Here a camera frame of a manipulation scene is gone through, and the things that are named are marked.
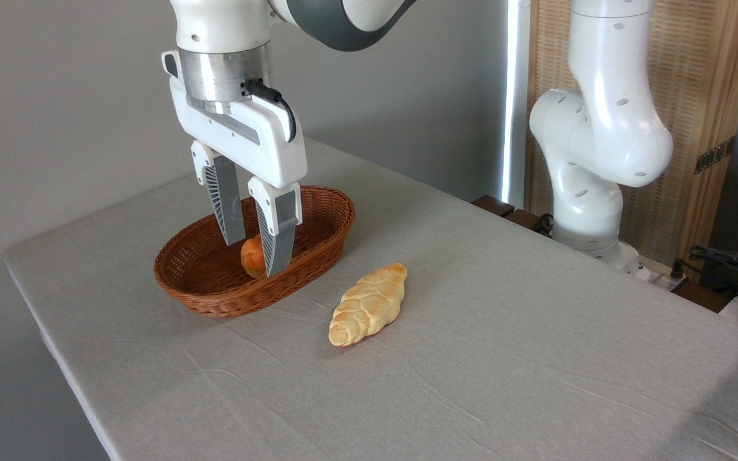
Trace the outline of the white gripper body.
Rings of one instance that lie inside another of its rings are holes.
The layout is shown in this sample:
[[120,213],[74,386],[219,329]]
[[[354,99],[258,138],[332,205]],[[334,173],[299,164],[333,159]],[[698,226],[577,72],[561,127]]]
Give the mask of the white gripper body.
[[188,95],[180,57],[177,50],[162,53],[162,67],[169,75],[177,119],[187,134],[275,188],[290,186],[307,175],[302,129],[297,124],[291,137],[284,107],[248,95],[221,113],[212,113]]

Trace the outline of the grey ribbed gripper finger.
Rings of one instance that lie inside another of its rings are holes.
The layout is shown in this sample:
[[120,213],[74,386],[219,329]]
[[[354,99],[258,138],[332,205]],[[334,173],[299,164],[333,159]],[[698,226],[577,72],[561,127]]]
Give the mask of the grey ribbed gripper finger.
[[191,145],[197,181],[205,186],[226,245],[245,239],[237,169],[233,161],[194,140]]
[[256,204],[266,273],[272,277],[289,266],[295,231],[304,221],[300,184],[275,188],[254,176],[248,181],[248,189]]

